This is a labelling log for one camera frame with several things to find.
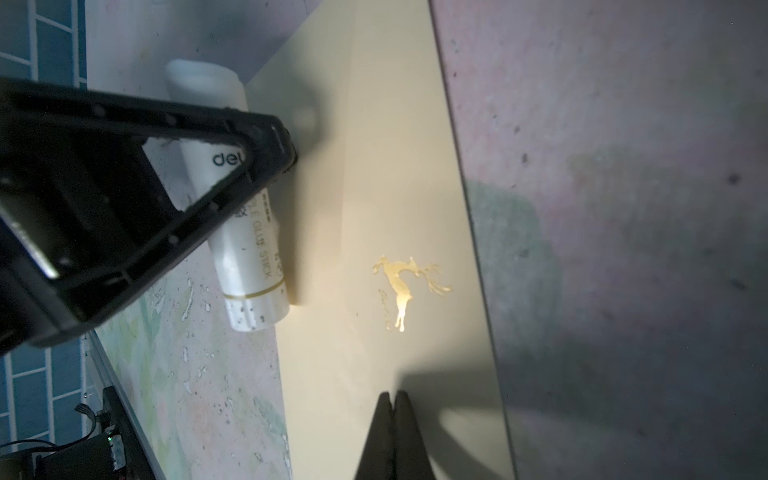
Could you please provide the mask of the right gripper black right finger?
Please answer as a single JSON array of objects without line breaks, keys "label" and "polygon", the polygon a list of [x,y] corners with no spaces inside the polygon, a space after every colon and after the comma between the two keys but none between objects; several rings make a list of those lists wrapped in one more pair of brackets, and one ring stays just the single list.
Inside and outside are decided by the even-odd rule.
[{"label": "right gripper black right finger", "polygon": [[393,473],[397,480],[435,480],[410,397],[398,391],[393,409]]}]

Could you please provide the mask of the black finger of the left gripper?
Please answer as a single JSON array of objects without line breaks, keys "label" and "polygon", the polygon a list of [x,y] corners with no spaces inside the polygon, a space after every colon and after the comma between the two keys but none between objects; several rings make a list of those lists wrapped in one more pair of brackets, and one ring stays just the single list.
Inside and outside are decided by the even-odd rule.
[{"label": "black finger of the left gripper", "polygon": [[[151,139],[232,146],[234,170],[179,209]],[[296,160],[271,115],[3,79],[2,352],[100,326]]]}]

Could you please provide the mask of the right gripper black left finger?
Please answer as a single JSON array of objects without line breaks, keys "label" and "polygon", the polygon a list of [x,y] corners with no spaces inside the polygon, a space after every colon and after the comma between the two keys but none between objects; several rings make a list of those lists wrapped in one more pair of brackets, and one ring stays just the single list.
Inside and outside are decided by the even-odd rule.
[{"label": "right gripper black left finger", "polygon": [[391,480],[394,473],[394,410],[388,392],[379,395],[355,480]]}]

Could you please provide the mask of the white glue stick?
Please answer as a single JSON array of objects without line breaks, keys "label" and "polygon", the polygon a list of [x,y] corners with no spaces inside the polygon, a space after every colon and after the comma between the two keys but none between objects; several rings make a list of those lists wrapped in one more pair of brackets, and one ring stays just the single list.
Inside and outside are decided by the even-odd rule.
[{"label": "white glue stick", "polygon": [[[176,59],[165,66],[170,99],[214,108],[249,109],[238,75],[223,66]],[[183,140],[187,174],[201,197],[244,160],[234,146]],[[266,329],[290,310],[278,248],[277,222],[263,189],[208,237],[231,327],[238,332]]]}]

